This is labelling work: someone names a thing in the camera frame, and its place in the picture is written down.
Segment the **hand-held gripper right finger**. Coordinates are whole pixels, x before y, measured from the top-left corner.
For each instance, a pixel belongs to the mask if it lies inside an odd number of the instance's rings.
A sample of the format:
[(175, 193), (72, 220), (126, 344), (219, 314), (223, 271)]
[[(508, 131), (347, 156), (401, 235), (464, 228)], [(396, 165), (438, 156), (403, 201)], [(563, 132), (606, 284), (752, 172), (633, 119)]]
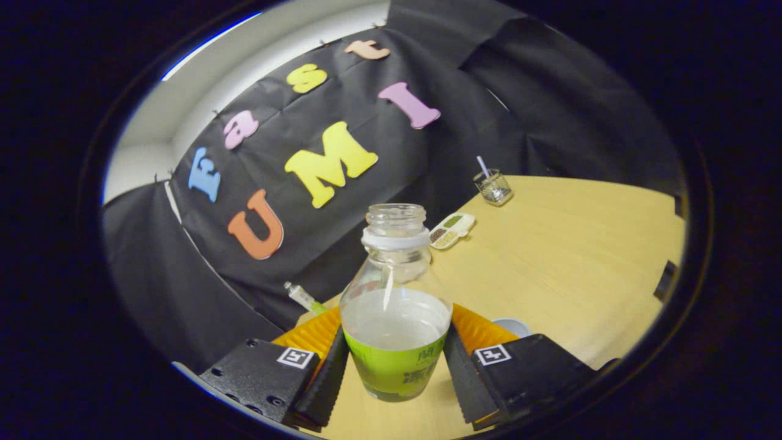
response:
[(544, 334), (519, 337), (460, 304), (453, 305), (444, 355), (462, 416), (472, 425), (533, 417), (602, 372)]

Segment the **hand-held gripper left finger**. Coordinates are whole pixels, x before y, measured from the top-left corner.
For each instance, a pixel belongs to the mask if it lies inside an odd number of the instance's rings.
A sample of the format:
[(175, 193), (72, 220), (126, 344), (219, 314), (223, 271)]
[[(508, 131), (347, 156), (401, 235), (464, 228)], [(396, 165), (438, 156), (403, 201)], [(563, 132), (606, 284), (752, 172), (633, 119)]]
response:
[(247, 338), (200, 376), (234, 403), (291, 428), (329, 425), (348, 359), (333, 307), (282, 336)]

